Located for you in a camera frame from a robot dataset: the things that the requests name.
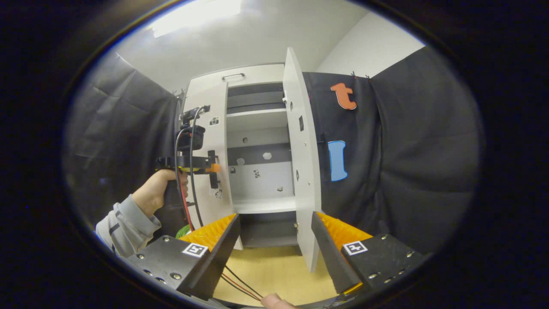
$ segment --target light wood floor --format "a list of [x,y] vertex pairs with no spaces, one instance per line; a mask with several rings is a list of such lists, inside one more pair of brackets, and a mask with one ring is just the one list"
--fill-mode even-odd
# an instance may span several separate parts
[[[312,273],[293,247],[233,250],[227,266],[262,296],[277,293],[296,306],[337,296],[321,254],[316,270]],[[229,271],[225,270],[224,273],[240,283]],[[237,291],[222,279],[217,284],[214,297],[262,307],[261,303]]]

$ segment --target gray sweatshirt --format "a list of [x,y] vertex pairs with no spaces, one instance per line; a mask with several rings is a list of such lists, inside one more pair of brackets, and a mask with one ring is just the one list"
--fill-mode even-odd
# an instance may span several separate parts
[[155,216],[147,218],[130,194],[97,223],[96,234],[116,255],[128,257],[145,248],[160,227],[160,221]]

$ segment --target open cabinet door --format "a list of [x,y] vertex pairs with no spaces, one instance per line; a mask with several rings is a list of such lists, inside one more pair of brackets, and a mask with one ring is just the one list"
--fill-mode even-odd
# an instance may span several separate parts
[[[229,172],[227,162],[227,83],[223,82],[212,88],[200,91],[185,98],[184,111],[195,107],[210,105],[210,111],[200,115],[197,124],[204,127],[204,141],[202,148],[193,151],[196,157],[207,157],[208,150],[215,150],[218,156],[217,164],[221,166],[221,172],[217,174],[220,181],[219,189],[212,189],[210,178],[207,175],[195,175],[194,186],[198,197],[198,207],[204,225],[224,218],[234,213],[229,184]],[[189,200],[194,201],[189,177]],[[195,206],[189,206],[189,214],[193,226],[198,228],[200,223]],[[235,249],[242,249],[242,242],[238,238]]]
[[321,210],[320,169],[311,103],[294,50],[289,47],[282,80],[288,130],[292,148],[298,244],[313,272],[318,258],[318,244],[311,229],[313,211]]

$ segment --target hand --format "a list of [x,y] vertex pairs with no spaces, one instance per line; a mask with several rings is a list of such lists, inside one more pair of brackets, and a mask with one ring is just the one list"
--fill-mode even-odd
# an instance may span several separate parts
[[[175,180],[175,172],[170,169],[161,169],[154,173],[137,191],[132,194],[133,201],[137,207],[150,218],[154,212],[164,205],[164,191],[168,181]],[[187,173],[179,174],[182,190],[187,196]]]
[[289,302],[280,299],[278,294],[273,293],[269,294],[261,300],[261,304],[267,309],[297,309],[294,305]]

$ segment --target ceiling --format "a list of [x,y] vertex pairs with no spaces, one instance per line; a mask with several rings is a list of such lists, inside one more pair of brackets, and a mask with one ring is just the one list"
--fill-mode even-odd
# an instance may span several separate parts
[[162,87],[180,92],[197,75],[284,62],[287,47],[294,48],[303,71],[315,71],[366,13],[343,0],[242,0],[237,15],[159,38],[144,27],[113,51]]

